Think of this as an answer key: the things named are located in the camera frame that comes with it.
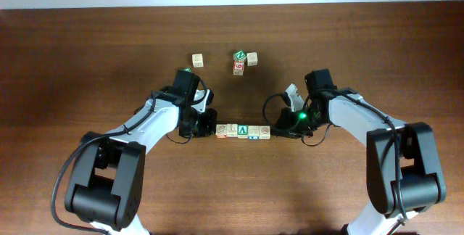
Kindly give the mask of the red U wooden block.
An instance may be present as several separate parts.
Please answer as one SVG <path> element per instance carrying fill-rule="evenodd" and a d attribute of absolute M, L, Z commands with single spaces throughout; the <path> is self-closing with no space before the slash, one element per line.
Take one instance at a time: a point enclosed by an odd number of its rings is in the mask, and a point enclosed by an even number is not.
<path fill-rule="evenodd" d="M 217 124 L 215 129 L 215 135 L 219 139 L 227 137 L 227 125 L 226 124 Z"/>

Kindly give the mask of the number 2 blue block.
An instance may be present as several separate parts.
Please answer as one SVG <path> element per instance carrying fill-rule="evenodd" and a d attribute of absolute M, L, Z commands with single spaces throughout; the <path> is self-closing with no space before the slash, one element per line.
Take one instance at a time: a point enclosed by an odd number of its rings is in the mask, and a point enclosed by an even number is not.
<path fill-rule="evenodd" d="M 248 139 L 256 140 L 260 138 L 260 127 L 258 125 L 248 126 Z"/>

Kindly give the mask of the sailboat yellow I block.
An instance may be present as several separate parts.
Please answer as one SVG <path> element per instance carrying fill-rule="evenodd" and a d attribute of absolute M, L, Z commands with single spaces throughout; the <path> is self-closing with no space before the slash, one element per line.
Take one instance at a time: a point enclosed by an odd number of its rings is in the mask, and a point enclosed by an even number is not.
<path fill-rule="evenodd" d="M 238 125 L 234 123 L 228 123 L 226 125 L 226 136 L 228 138 L 236 138 L 238 136 Z"/>

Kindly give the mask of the green A wooden block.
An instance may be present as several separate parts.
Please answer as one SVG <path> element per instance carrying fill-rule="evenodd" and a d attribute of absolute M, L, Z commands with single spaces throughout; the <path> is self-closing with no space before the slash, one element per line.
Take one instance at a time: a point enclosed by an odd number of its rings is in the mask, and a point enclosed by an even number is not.
<path fill-rule="evenodd" d="M 248 139 L 249 126 L 248 125 L 238 125 L 237 128 L 237 137 L 239 139 Z"/>

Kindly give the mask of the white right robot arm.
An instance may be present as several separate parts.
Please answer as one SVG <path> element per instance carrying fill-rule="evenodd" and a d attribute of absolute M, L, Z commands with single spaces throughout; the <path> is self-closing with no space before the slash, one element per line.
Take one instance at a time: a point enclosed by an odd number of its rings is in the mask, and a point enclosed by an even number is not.
<path fill-rule="evenodd" d="M 369 201 L 341 234 L 393 234 L 445 200 L 447 187 L 430 125 L 387 115 L 354 89 L 338 88 L 327 69 L 313 70 L 304 81 L 306 98 L 294 84 L 279 94 L 286 106 L 270 130 L 274 136 L 304 140 L 321 126 L 335 126 L 365 146 Z"/>

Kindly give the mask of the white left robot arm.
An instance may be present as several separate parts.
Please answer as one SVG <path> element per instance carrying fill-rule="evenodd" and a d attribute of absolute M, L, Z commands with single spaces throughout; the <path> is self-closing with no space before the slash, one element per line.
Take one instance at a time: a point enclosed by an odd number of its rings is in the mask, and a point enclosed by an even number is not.
<path fill-rule="evenodd" d="M 106 133 L 89 131 L 66 160 L 59 176 L 72 168 L 65 209 L 100 234 L 147 234 L 137 215 L 146 155 L 177 130 L 187 144 L 215 131 L 213 92 L 189 70 L 178 70 L 173 84 L 152 91 L 132 118 Z"/>

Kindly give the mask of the plain E wooden block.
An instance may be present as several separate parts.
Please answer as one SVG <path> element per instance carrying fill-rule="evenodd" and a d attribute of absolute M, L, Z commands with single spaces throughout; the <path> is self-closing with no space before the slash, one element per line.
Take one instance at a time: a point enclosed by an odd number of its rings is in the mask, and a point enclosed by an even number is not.
<path fill-rule="evenodd" d="M 192 54 L 192 65 L 193 67 L 203 67 L 204 60 L 202 54 Z"/>

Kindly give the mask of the red 6 wooden block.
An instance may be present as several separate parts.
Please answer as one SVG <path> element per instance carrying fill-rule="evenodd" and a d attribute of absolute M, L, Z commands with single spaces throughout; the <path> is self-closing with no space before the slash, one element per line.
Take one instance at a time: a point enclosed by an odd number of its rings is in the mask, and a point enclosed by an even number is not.
<path fill-rule="evenodd" d="M 243 62 L 235 61 L 233 63 L 233 74 L 234 75 L 243 75 L 244 74 L 245 64 Z"/>

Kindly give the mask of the plain butterfly wooden block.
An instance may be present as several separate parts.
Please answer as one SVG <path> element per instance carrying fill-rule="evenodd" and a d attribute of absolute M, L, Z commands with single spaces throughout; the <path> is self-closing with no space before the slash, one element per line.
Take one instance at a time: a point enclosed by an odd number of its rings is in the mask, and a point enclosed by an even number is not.
<path fill-rule="evenodd" d="M 246 62 L 248 66 L 257 66 L 258 64 L 257 52 L 248 52 L 246 54 Z"/>

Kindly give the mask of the green N wooden block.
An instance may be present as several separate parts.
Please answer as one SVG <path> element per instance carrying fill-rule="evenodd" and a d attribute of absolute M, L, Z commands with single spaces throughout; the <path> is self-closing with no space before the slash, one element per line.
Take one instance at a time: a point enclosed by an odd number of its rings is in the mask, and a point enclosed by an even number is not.
<path fill-rule="evenodd" d="M 233 53 L 233 60 L 235 62 L 245 63 L 247 60 L 247 54 L 243 50 L 238 50 Z"/>

